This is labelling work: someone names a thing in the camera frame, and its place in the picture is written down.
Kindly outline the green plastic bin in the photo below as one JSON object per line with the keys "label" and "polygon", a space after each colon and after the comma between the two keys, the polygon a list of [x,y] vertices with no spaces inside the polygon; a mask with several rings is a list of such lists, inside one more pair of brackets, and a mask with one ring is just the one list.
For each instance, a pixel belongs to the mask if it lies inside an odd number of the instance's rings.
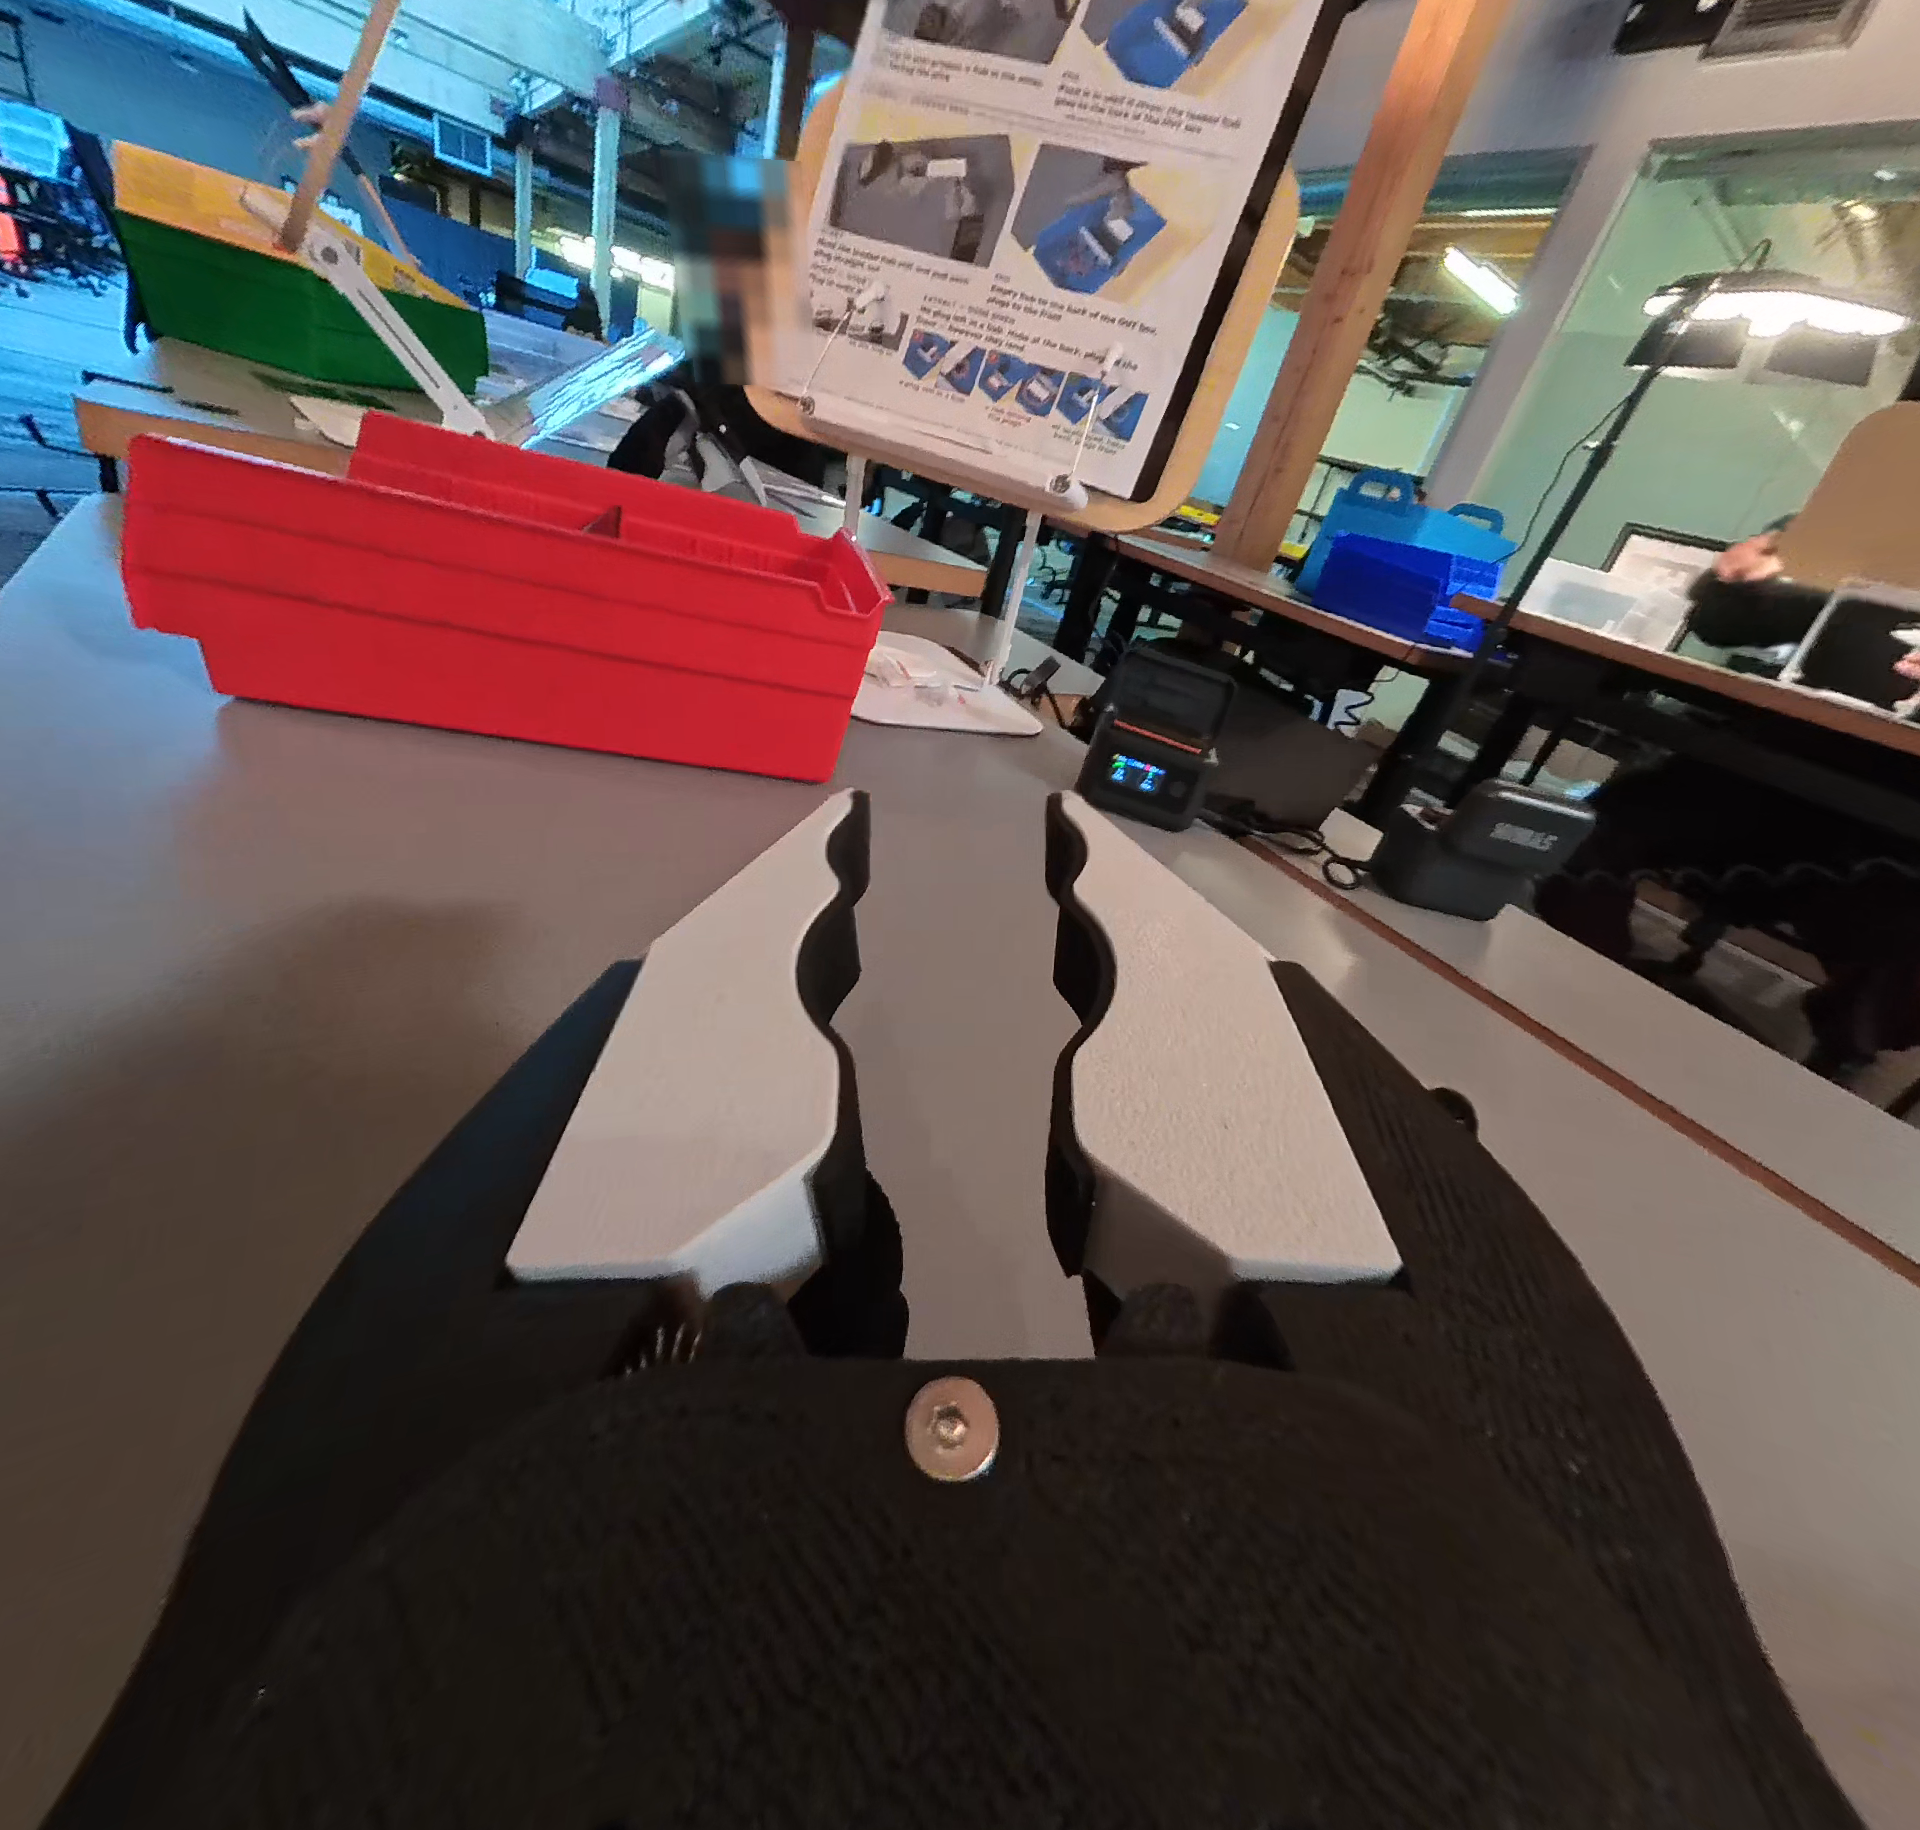
{"label": "green plastic bin", "polygon": [[353,390],[414,375],[343,291],[274,243],[282,216],[263,183],[136,144],[108,145],[111,217],[136,325],[154,338]]}

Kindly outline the red plastic bin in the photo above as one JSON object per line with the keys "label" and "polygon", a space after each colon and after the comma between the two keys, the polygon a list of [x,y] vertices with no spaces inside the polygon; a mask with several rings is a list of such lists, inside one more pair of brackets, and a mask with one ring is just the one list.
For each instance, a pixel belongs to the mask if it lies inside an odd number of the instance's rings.
{"label": "red plastic bin", "polygon": [[803,784],[891,608],[845,536],[378,412],[346,472],[136,435],[120,569],[230,700]]}

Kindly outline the instruction poster on stand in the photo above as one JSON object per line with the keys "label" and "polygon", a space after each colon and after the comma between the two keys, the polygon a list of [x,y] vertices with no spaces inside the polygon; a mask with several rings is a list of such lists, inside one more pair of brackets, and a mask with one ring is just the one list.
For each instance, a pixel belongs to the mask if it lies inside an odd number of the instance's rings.
{"label": "instruction poster on stand", "polygon": [[[762,191],[769,288],[775,279],[786,283],[790,274],[800,274],[800,243],[816,192],[833,187],[831,177],[841,152],[831,150],[831,141],[842,93],[842,85],[831,88],[805,115],[794,158],[748,158],[745,165]],[[1133,485],[1136,494],[1093,490],[1083,508],[1058,510],[1053,520],[1079,520],[1093,530],[1127,532],[1160,522],[1193,494],[1294,243],[1302,187],[1288,157],[1302,115],[1304,107],[1288,96],[1266,144],[1256,144],[1250,132],[1204,124],[1212,136],[1233,136],[1227,145],[1216,144],[1212,152],[1204,144],[1200,152],[1178,152],[1160,136],[1151,136],[1146,124],[1133,129],[1113,115],[1079,122],[1070,115],[1047,115],[1040,122],[1035,113],[1035,117],[1018,117],[1010,124],[1015,136],[1025,133],[1035,144],[1053,141],[1058,145],[1072,145],[1083,152],[1083,162],[1142,158],[1147,165],[1163,165],[1177,157],[1186,162],[1216,162],[1227,172],[1227,191],[1233,191],[1200,225],[1200,243],[1210,236],[1207,225],[1212,225],[1227,243],[1212,251],[1216,270],[1212,283],[1207,283],[1207,302],[1186,328],[1188,351],[1178,381],[1163,398],[1160,426],[1146,446]],[[833,429],[803,413],[800,392],[779,390],[772,375],[762,372],[749,382],[749,402],[775,429],[842,451]]]}

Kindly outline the wooden post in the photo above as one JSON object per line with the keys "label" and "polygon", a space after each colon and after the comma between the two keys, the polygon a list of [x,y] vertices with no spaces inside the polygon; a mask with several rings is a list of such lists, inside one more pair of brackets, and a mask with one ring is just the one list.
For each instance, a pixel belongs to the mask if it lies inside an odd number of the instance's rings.
{"label": "wooden post", "polygon": [[1415,0],[1212,560],[1270,573],[1513,0]]}

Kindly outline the light blue handled tote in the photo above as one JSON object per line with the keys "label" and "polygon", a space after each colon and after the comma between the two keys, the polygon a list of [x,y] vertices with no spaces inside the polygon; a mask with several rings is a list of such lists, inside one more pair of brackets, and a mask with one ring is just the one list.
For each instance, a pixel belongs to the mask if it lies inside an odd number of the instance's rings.
{"label": "light blue handled tote", "polygon": [[1503,512],[1485,503],[1453,503],[1433,510],[1423,501],[1419,481],[1403,470],[1361,467],[1331,499],[1307,557],[1294,576],[1294,592],[1317,604],[1321,569],[1344,536],[1385,545],[1408,545],[1432,560],[1451,563],[1442,604],[1453,593],[1494,599],[1499,573],[1516,555]]}

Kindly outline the dark grey charger box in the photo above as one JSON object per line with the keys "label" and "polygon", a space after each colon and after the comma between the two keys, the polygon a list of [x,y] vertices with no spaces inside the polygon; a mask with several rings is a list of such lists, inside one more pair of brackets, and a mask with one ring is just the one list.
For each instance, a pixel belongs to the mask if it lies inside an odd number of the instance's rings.
{"label": "dark grey charger box", "polygon": [[1524,905],[1592,827],[1583,801],[1485,782],[1456,805],[1393,810],[1364,878],[1393,901],[1494,922],[1506,905]]}

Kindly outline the dark blue plastic bin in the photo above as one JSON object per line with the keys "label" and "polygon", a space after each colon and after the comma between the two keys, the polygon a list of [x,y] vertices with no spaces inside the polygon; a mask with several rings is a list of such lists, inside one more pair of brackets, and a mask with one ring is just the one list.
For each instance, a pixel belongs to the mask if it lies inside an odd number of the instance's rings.
{"label": "dark blue plastic bin", "polygon": [[1327,552],[1310,604],[1389,638],[1470,657],[1481,647],[1485,618],[1456,599],[1496,599],[1499,573],[1496,557],[1344,530]]}

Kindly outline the black tray with parts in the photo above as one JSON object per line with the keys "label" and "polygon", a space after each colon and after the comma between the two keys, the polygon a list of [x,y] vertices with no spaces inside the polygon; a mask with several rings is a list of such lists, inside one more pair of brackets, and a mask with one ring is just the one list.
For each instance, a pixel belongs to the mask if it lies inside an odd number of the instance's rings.
{"label": "black tray with parts", "polygon": [[1783,680],[1895,719],[1917,719],[1917,592],[1848,583],[1817,609]]}

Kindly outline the black framed picture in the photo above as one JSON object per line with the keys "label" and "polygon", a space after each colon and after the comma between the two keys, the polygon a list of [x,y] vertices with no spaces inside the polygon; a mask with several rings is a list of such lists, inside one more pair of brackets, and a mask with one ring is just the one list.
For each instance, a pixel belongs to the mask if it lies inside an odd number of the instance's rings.
{"label": "black framed picture", "polygon": [[1712,569],[1726,549],[1680,530],[1624,522],[1600,569],[1630,599],[1676,599],[1687,604],[1694,583]]}

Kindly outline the wooden top desk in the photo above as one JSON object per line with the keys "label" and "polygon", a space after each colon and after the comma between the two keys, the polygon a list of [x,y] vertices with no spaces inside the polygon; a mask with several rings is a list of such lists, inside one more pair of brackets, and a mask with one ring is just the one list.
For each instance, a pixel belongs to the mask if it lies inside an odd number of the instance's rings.
{"label": "wooden top desk", "polygon": [[1533,896],[1575,943],[1636,955],[1647,887],[1719,929],[1764,929],[1817,981],[1810,1068],[1861,1073],[1917,1053],[1917,724],[1783,680],[1522,613],[1489,666],[1499,711],[1451,784],[1496,782],[1518,741],[1572,731],[1630,751],[1592,792],[1592,831]]}
{"label": "wooden top desk", "polygon": [[1470,762],[1446,751],[1446,705],[1470,662],[1461,650],[1336,616],[1279,573],[1142,537],[1089,545],[1072,593],[1093,608],[1089,657],[1116,661],[1147,626],[1171,621],[1178,650],[1228,657],[1318,722],[1331,722],[1341,693],[1378,697],[1383,685],[1407,677],[1412,705],[1352,813],[1378,817],[1393,794],[1446,805],[1461,794]]}

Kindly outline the tan rounded sign board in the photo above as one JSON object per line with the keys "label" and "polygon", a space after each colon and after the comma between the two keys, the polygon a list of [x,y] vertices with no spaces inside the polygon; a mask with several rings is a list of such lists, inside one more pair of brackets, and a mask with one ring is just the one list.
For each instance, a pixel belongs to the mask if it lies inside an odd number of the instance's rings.
{"label": "tan rounded sign board", "polygon": [[1917,402],[1892,402],[1846,432],[1783,532],[1783,563],[1815,588],[1917,588]]}

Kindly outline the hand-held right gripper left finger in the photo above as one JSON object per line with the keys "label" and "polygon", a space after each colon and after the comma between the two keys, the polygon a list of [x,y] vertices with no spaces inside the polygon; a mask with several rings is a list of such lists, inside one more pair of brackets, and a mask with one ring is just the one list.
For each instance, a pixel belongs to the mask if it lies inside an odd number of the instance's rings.
{"label": "hand-held right gripper left finger", "polygon": [[643,1281],[685,1316],[757,1285],[816,1355],[905,1348],[833,1024],[867,881],[870,801],[841,792],[649,943],[507,1249],[520,1285]]}

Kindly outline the glass office partition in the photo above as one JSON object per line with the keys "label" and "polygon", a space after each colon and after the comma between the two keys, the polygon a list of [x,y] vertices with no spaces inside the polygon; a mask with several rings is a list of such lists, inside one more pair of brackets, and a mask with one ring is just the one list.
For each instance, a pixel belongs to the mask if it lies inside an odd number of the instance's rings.
{"label": "glass office partition", "polygon": [[[1861,287],[1917,315],[1917,122],[1658,144],[1546,338],[1476,499],[1529,522],[1533,552],[1634,372],[1642,302],[1739,262]],[[1608,563],[1620,530],[1735,540],[1805,503],[1841,440],[1903,390],[1917,329],[1865,387],[1664,375],[1576,508],[1556,555]]]}

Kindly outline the white rod stand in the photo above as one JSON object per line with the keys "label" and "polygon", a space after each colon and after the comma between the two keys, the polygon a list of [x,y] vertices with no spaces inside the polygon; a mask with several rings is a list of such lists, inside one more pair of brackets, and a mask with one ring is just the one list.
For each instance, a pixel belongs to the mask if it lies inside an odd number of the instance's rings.
{"label": "white rod stand", "polygon": [[488,420],[477,402],[453,382],[445,364],[432,356],[422,335],[399,315],[367,274],[364,258],[343,231],[321,225],[324,187],[338,162],[370,76],[399,18],[400,0],[372,0],[364,30],[353,51],[348,67],[333,100],[311,107],[294,102],[300,122],[321,117],[316,132],[303,141],[303,177],[289,203],[252,205],[252,216],[274,227],[281,251],[294,256],[361,317],[378,344],[403,367],[417,392],[439,412],[439,424],[453,432],[483,435]]}

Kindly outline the clear acrylic holder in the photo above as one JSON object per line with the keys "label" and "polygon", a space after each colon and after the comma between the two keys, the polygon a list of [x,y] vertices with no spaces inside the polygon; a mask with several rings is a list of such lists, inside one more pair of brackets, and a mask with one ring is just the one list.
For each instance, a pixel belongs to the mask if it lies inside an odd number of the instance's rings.
{"label": "clear acrylic holder", "polygon": [[636,413],[639,392],[674,372],[687,349],[673,333],[639,329],[613,344],[523,328],[499,329],[507,351],[490,362],[472,402],[501,442],[532,448],[604,413]]}

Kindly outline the clear storage box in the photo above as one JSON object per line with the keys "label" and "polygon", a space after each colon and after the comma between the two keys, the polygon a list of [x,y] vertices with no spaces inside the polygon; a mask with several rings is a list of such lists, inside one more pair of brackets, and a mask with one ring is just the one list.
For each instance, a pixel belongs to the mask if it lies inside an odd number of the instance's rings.
{"label": "clear storage box", "polygon": [[1529,616],[1641,650],[1673,650],[1683,640],[1691,609],[1691,599],[1687,604],[1676,599],[1630,599],[1603,569],[1566,560],[1546,560],[1522,593],[1522,613]]}

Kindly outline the white sign stand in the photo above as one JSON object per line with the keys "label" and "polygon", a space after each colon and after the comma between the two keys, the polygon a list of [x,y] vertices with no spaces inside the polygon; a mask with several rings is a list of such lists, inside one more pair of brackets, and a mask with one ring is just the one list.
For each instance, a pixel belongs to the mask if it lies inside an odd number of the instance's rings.
{"label": "white sign stand", "polygon": [[842,532],[857,536],[864,478],[873,467],[920,472],[949,485],[987,490],[1015,499],[1019,537],[1010,567],[1004,613],[989,621],[982,657],[960,661],[944,645],[879,634],[867,657],[852,715],[894,727],[1031,738],[1042,719],[1010,680],[1015,613],[1035,557],[1042,522],[1075,510],[1085,485],[1072,472],[1053,472],[1032,451],[1000,456],[949,382],[955,338],[905,317],[902,344],[852,344],[852,317],[833,329],[810,371],[800,408],[841,435],[845,451]]}

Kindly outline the black portable power station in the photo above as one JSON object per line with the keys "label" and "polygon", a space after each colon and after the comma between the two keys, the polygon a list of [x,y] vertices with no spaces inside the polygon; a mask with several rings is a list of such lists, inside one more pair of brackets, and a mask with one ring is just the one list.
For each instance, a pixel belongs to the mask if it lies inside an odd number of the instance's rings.
{"label": "black portable power station", "polygon": [[1207,801],[1236,685],[1163,645],[1128,645],[1093,700],[1093,733],[1072,782],[1106,815],[1178,835]]}

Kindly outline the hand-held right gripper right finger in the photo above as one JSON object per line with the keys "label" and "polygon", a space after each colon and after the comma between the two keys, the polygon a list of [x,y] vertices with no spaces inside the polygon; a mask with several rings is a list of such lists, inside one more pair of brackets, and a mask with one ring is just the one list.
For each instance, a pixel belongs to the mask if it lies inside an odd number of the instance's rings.
{"label": "hand-held right gripper right finger", "polygon": [[1058,911],[1046,1229],[1096,1355],[1253,1355],[1275,1292],[1403,1295],[1275,957],[1079,794],[1042,813]]}

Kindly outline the studio light on stand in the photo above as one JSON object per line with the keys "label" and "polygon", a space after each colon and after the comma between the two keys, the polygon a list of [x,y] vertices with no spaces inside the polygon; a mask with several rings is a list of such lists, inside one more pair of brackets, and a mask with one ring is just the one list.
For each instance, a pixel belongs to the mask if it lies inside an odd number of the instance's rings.
{"label": "studio light on stand", "polygon": [[1613,463],[1627,426],[1664,375],[1791,375],[1848,387],[1867,381],[1880,349],[1909,328],[1909,315],[1859,288],[1838,288],[1787,269],[1691,274],[1649,295],[1642,333],[1627,356],[1630,390],[1582,442],[1587,460],[1550,518],[1540,540],[1506,586],[1481,634],[1453,705],[1472,704],[1481,677],[1506,655],[1513,618],[1561,536]]}

